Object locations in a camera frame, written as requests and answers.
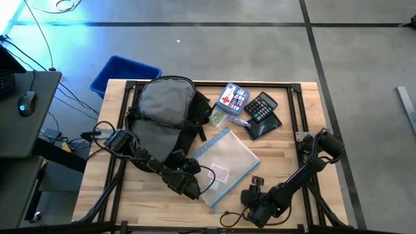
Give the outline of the blue plastic bin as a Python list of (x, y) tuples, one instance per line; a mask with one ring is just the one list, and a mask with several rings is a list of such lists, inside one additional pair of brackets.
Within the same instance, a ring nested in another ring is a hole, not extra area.
[(103, 99), (110, 79), (155, 79), (162, 72), (155, 66), (113, 55), (90, 84), (90, 90)]

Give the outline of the black laptop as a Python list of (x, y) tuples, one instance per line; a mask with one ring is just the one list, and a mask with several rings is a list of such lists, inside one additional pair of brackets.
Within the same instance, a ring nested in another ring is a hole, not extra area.
[(15, 91), (15, 74), (26, 72), (27, 70), (7, 51), (7, 49), (0, 45), (0, 99), (5, 98)]

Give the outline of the blue first aid kit box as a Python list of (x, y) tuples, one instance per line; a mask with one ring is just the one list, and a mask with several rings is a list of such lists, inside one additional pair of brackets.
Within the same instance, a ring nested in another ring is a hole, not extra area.
[(249, 91), (228, 83), (216, 102), (216, 106), (225, 113), (238, 116), (246, 106), (250, 98)]

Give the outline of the black aluminium rig frame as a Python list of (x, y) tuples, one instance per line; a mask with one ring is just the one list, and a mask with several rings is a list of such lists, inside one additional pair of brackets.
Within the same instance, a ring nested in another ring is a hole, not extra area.
[[(108, 82), (107, 90), (101, 106), (99, 121), (105, 120), (118, 125), (120, 108), (127, 103), (131, 106), (133, 100), (133, 85), (144, 84), (144, 81), (127, 81), (113, 79)], [(101, 213), (104, 218), (100, 220), (112, 220), (111, 214), (117, 213), (116, 224), (128, 221), (130, 226), (140, 228), (193, 228), (221, 227), (220, 214), (215, 211), (240, 212), (244, 209), (240, 203), (242, 189), (247, 189), (252, 176), (260, 176), (265, 179), (263, 191), (285, 181), (298, 167), (296, 156), (294, 132), (309, 131), (315, 134), (326, 127), (324, 113), (320, 102), (320, 96), (316, 83), (254, 83), (233, 82), (246, 88), (250, 92), (250, 99), (260, 92), (265, 92), (278, 102), (275, 110), (283, 126), (259, 140), (251, 141), (246, 131), (239, 126), (229, 124), (229, 128), (240, 138), (261, 162), (259, 166), (244, 178), (233, 190), (224, 196), (215, 207), (210, 209), (202, 199), (190, 200), (184, 195), (178, 195), (170, 190), (161, 178), (155, 174), (141, 172), (131, 163), (127, 164), (121, 194), (115, 195), (114, 191), (107, 202), (106, 209)], [(88, 210), (103, 192), (104, 184), (107, 184), (107, 171), (113, 171), (119, 166), (119, 160), (101, 151), (88, 160), (81, 183), (81, 189), (77, 198), (72, 220), (84, 217)], [(344, 223), (348, 223), (345, 203), (341, 195), (339, 176), (334, 164), (327, 165), (325, 170), (318, 174), (320, 192), (332, 211)], [(305, 227), (307, 221), (302, 190), (293, 197), (292, 213), (290, 219), (280, 226), (267, 226), (264, 229), (255, 228), (253, 224), (241, 220), (235, 228), (256, 229), (256, 231), (268, 231), (272, 228), (297, 228), (297, 224)]]

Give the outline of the black computer mouse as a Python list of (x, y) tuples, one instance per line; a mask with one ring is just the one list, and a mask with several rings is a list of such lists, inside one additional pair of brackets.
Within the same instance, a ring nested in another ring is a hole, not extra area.
[(36, 92), (27, 91), (18, 98), (18, 112), (20, 116), (28, 117), (32, 115), (36, 108)]

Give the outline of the black power adapter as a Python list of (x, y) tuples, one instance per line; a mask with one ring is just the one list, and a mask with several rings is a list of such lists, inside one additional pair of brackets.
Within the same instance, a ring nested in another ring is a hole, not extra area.
[(46, 137), (48, 140), (60, 140), (62, 138), (62, 133), (54, 129), (46, 129), (42, 131), (42, 136)]

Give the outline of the black desk foot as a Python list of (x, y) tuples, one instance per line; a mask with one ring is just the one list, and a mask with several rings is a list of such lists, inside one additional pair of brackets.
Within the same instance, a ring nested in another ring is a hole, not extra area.
[(63, 165), (69, 169), (81, 173), (85, 171), (86, 159), (58, 148), (57, 146), (52, 145), (51, 143), (41, 138), (36, 139), (32, 149), (32, 154), (42, 156), (49, 161)]

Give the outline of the black and grey backpack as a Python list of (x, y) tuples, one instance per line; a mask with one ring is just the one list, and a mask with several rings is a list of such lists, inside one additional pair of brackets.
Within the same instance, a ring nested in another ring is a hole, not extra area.
[(194, 139), (206, 140), (203, 125), (213, 108), (192, 80), (163, 76), (141, 86), (125, 117), (126, 128), (152, 156), (165, 162), (182, 149), (186, 158)]

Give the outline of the clear blue-trimmed zip pouch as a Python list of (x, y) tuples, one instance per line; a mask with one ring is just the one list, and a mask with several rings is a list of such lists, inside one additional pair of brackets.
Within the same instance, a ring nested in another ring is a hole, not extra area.
[[(215, 207), (228, 192), (260, 164), (260, 159), (227, 127), (200, 147), (192, 158), (202, 166), (196, 178), (202, 189), (200, 198), (210, 208)], [(226, 183), (218, 182), (215, 178), (208, 176), (212, 171), (212, 164), (230, 169)]]

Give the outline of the pale green packet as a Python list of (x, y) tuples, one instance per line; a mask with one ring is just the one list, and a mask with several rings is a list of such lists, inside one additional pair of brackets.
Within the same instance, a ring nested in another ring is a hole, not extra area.
[(215, 107), (211, 112), (209, 121), (214, 127), (220, 129), (225, 124), (226, 118), (227, 114), (222, 109)]

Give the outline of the clear plastic wrapper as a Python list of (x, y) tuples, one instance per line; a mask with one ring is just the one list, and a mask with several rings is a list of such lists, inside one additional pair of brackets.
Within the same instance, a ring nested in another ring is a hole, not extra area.
[(238, 116), (229, 115), (227, 118), (228, 118), (229, 122), (231, 122), (235, 125), (238, 125), (238, 126), (241, 126), (241, 127), (248, 127), (248, 128), (251, 127), (250, 123), (248, 123), (245, 120), (240, 119)]

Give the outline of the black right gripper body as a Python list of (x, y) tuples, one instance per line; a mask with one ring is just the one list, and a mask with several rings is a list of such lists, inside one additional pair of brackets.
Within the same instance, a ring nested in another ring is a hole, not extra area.
[(279, 218), (287, 210), (287, 196), (280, 189), (267, 193), (243, 190), (240, 202), (250, 210), (248, 220), (259, 228), (265, 227), (271, 217)]

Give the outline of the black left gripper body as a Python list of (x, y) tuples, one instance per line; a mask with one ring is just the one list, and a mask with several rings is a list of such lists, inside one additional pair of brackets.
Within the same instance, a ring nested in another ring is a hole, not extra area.
[(164, 182), (167, 187), (179, 195), (198, 200), (201, 194), (196, 178), (183, 170), (164, 170)]

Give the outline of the black desk calculator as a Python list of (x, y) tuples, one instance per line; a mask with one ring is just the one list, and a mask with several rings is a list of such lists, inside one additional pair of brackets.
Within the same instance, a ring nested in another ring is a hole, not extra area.
[(277, 106), (278, 103), (270, 95), (261, 92), (244, 107), (244, 110), (252, 117), (254, 122), (260, 123), (271, 115)]

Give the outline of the pink sticky note pad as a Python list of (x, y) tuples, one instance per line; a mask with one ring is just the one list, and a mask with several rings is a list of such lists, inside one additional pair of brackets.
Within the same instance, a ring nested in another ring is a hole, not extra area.
[(216, 181), (221, 182), (221, 183), (226, 183), (228, 181), (228, 177), (230, 175), (230, 169), (217, 165), (217, 164), (212, 164), (211, 165), (211, 172), (209, 172), (208, 176), (210, 178), (215, 178)]

